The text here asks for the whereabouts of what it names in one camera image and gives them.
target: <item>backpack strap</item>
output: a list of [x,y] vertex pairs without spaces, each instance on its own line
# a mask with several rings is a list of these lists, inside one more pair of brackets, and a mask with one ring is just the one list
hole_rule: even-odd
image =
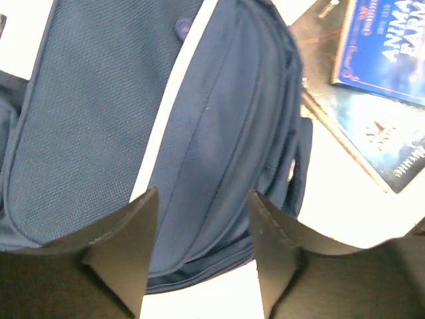
[[294,175],[288,186],[288,192],[283,205],[283,210],[291,216],[298,216],[305,194],[305,183],[310,162],[313,123],[309,118],[302,118],[297,149],[295,154]]

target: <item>navy fabric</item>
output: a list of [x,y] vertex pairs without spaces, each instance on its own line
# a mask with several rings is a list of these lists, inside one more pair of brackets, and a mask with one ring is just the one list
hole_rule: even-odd
[[3,160],[12,138],[28,81],[0,70],[0,207],[3,206]]
[[[129,201],[201,3],[54,2],[7,140],[0,249],[37,247]],[[301,74],[298,49],[274,6],[218,1],[149,183],[160,203],[148,293],[184,288],[252,260],[250,189],[298,215],[311,150],[311,122],[299,114]]]

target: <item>blue book cover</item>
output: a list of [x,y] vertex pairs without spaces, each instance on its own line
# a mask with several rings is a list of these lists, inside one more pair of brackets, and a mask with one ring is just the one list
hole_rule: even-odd
[[[410,5],[408,2],[411,1],[398,4]],[[316,0],[291,26],[304,61],[303,101],[385,191],[399,193],[425,167],[425,106],[369,94],[369,89],[331,84],[335,63],[341,61],[340,43],[347,41],[349,33],[345,31],[351,28],[353,8],[358,3],[362,0]],[[380,17],[375,7],[366,8],[371,10],[367,17]],[[351,16],[349,23],[346,16]],[[374,67],[365,58],[359,61],[363,63],[351,64],[357,65],[354,71]],[[344,167],[335,163],[335,169],[343,173]]]
[[425,105],[425,0],[352,0],[333,83]]

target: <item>book cover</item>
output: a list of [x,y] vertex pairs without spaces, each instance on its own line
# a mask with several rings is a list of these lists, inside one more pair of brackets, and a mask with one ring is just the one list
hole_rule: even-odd
[[347,10],[333,81],[425,105],[425,0],[356,0]]
[[385,191],[399,193],[425,166],[425,108],[331,85],[349,4],[317,0],[292,25],[304,103]]

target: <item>zipper pull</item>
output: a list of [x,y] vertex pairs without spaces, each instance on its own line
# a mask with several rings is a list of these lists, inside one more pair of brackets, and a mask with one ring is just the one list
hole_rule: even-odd
[[175,32],[180,40],[184,41],[187,34],[191,30],[193,20],[189,18],[181,18],[175,24]]

